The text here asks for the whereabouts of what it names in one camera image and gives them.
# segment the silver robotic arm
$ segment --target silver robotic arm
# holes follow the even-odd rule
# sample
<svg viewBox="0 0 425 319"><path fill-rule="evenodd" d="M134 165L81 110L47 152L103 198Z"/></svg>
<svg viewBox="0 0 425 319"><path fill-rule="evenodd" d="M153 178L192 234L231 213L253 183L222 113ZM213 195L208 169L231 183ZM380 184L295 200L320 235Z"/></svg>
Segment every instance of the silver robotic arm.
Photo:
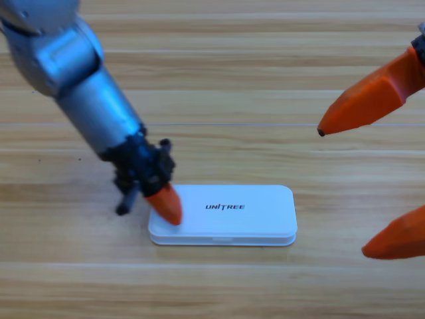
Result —
<svg viewBox="0 0 425 319"><path fill-rule="evenodd" d="M123 193L117 213L128 213L140 191L166 220L179 224L181 208L170 186L171 143L159 147L104 65L94 31L78 15L79 0L0 0L0 21L15 66L51 97L103 161L116 168Z"/></svg>

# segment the wood grain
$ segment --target wood grain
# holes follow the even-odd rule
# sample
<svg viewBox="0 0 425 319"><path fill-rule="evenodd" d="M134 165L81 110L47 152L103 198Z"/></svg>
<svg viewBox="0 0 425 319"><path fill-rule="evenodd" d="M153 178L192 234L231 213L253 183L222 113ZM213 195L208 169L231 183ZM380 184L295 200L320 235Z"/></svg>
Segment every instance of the wood grain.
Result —
<svg viewBox="0 0 425 319"><path fill-rule="evenodd" d="M106 62L175 183L287 185L285 248L160 247L0 39L0 318L423 318L424 259L361 247L425 204L425 94L320 138L348 86L418 35L423 0L82 1Z"/></svg>
<svg viewBox="0 0 425 319"><path fill-rule="evenodd" d="M342 90L126 90L146 124L319 123ZM0 126L68 125L56 104L32 90L1 92ZM425 124L425 92L375 124Z"/></svg>

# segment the table plank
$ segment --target table plank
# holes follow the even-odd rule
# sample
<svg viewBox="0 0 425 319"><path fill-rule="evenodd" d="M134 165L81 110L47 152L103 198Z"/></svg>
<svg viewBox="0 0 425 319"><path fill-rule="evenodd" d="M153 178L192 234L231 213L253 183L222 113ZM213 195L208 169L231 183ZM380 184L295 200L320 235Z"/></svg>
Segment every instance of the table plank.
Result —
<svg viewBox="0 0 425 319"><path fill-rule="evenodd" d="M320 119L342 90L126 90L147 125L310 124ZM0 125L69 125L50 99L31 90L1 91ZM425 92L411 96L377 124L424 124Z"/></svg>
<svg viewBox="0 0 425 319"><path fill-rule="evenodd" d="M0 263L0 316L411 319L425 313L421 276L299 266Z"/></svg>

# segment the metal cylinder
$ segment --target metal cylinder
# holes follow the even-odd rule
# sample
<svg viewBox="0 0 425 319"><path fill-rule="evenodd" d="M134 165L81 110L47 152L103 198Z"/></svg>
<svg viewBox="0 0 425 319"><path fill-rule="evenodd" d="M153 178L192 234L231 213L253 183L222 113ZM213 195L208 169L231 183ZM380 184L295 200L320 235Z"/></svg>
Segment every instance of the metal cylinder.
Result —
<svg viewBox="0 0 425 319"><path fill-rule="evenodd" d="M97 154L124 143L143 125L104 67L56 102Z"/></svg>

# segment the orange fingertip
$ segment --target orange fingertip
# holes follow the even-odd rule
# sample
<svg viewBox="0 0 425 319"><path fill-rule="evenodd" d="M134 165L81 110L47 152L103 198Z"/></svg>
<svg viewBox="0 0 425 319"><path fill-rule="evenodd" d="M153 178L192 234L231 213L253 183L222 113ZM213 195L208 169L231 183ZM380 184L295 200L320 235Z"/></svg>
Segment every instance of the orange fingertip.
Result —
<svg viewBox="0 0 425 319"><path fill-rule="evenodd" d="M400 108L425 87L425 66L413 47L348 88L326 111L321 136L369 125Z"/></svg>
<svg viewBox="0 0 425 319"><path fill-rule="evenodd" d="M146 200L170 224L181 224L183 213L180 197L170 183L155 195L146 197Z"/></svg>
<svg viewBox="0 0 425 319"><path fill-rule="evenodd" d="M392 221L363 248L372 259L407 259L425 256L425 206Z"/></svg>

